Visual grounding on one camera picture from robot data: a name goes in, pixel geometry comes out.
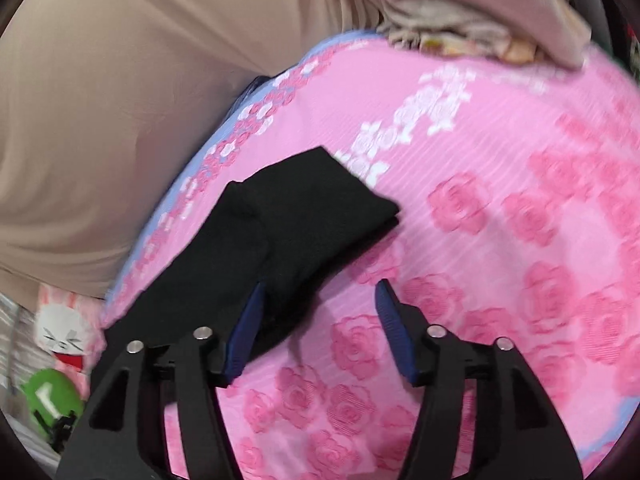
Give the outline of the black sweatpants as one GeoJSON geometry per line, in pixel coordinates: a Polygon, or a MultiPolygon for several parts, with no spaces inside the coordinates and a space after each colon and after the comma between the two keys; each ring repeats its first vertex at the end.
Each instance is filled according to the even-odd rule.
{"type": "Polygon", "coordinates": [[[106,330],[91,383],[130,341],[168,346],[200,327],[226,346],[233,382],[299,326],[328,278],[398,225],[399,211],[324,148],[228,183],[189,245],[106,330]]]}

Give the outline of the green plush toy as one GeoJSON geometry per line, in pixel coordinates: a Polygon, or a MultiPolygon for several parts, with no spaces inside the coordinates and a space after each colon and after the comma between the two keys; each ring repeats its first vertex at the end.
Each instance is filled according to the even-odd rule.
{"type": "Polygon", "coordinates": [[[50,440],[55,424],[64,417],[82,415],[85,403],[76,385],[54,368],[44,368],[32,374],[21,386],[29,414],[42,434],[50,440]]]}

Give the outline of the white pink cartoon pillow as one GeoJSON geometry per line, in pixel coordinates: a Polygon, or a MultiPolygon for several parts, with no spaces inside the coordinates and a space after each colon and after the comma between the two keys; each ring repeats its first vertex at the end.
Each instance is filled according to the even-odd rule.
{"type": "Polygon", "coordinates": [[[88,386],[96,360],[105,347],[104,301],[41,284],[35,315],[35,341],[53,356],[55,368],[88,386]]]}

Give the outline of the pink rose bedsheet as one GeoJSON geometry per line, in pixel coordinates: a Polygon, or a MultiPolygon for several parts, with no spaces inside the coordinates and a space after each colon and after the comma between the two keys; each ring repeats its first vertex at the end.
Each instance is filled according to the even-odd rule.
{"type": "Polygon", "coordinates": [[[230,181],[324,146],[400,225],[321,289],[308,326],[221,396],[249,479],[393,479],[421,400],[395,370],[374,286],[459,337],[511,338],[582,469],[639,403],[639,89],[591,47],[577,72],[428,58],[353,32],[235,112],[160,203],[104,309],[114,323],[230,181]]]}

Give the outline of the beige curtain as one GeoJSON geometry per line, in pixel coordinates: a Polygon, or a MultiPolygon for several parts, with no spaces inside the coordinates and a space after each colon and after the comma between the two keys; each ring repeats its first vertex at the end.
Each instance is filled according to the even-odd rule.
{"type": "MultiPolygon", "coordinates": [[[[1,290],[102,297],[248,84],[400,0],[23,0],[1,35],[1,290]]],[[[449,0],[582,65],[570,0],[449,0]]]]}

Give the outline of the floral blanket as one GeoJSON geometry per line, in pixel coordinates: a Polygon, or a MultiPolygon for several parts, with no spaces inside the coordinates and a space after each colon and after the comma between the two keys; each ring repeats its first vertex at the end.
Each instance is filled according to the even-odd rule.
{"type": "Polygon", "coordinates": [[[540,59],[532,41],[484,12],[449,0],[400,0],[384,6],[378,33],[396,49],[444,58],[495,58],[525,65],[540,59]]]}

